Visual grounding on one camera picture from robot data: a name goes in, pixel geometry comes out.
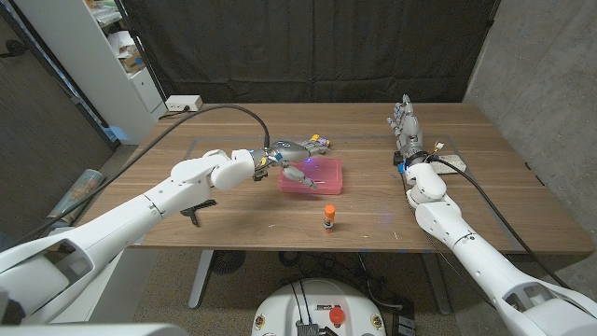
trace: power strip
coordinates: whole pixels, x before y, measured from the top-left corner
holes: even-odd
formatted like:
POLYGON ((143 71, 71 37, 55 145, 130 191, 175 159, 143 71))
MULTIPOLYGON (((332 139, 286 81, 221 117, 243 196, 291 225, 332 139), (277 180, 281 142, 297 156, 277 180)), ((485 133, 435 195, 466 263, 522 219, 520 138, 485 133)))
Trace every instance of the power strip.
MULTIPOLYGON (((451 163, 454 167, 460 169, 461 171, 466 170, 466 164, 460 159, 458 155, 440 155, 439 158, 444 160, 445 162, 451 163)), ((431 166, 438 175, 456 173, 455 170, 440 162, 432 161, 431 166)))
POLYGON ((179 112, 188 106, 189 111, 199 111, 203 100, 199 95, 171 95, 166 101, 166 107, 170 112, 179 112))

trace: black curtain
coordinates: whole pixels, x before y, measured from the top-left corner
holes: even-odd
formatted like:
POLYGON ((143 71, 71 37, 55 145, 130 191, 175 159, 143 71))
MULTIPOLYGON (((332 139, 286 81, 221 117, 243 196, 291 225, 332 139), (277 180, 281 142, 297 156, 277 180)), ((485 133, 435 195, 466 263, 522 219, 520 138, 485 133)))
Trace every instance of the black curtain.
POLYGON ((461 102, 494 0, 126 0, 166 96, 461 102))

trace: orange cap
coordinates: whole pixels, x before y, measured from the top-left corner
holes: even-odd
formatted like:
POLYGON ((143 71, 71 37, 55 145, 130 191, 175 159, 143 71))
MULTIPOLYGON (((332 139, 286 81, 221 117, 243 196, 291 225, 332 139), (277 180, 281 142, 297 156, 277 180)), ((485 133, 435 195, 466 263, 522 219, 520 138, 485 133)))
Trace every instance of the orange cap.
POLYGON ((334 215, 336 214, 336 208, 334 207, 334 205, 326 205, 324 213, 326 214, 327 219, 333 219, 334 215))

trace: sticker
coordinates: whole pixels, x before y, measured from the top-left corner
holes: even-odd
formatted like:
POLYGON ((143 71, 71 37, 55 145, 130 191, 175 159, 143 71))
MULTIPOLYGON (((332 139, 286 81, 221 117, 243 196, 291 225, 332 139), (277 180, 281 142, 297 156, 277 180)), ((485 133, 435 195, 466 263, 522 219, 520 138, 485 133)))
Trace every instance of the sticker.
POLYGON ((415 332, 413 329, 404 326, 398 326, 398 333, 404 336, 415 336, 415 332))
POLYGON ((401 316, 398 319, 398 323, 401 324, 401 325, 405 325, 405 326, 407 326, 407 327, 409 327, 411 329, 414 329, 414 321, 411 320, 410 318, 406 318, 404 316, 401 316))
POLYGON ((371 316, 371 324, 375 329, 379 329, 383 326, 382 318, 379 315, 372 315, 371 316))
POLYGON ((263 314, 255 317, 255 327, 257 329, 261 329, 261 327, 265 326, 265 316, 263 314))

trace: electrical outlet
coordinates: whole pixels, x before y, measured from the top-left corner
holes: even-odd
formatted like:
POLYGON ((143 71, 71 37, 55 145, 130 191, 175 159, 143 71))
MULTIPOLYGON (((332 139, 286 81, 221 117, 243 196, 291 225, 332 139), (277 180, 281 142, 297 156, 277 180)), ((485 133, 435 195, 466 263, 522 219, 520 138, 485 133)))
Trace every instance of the electrical outlet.
POLYGON ((166 107, 171 112, 178 112, 188 106, 189 111, 199 111, 203 105, 203 100, 199 95, 171 95, 166 101, 166 107))

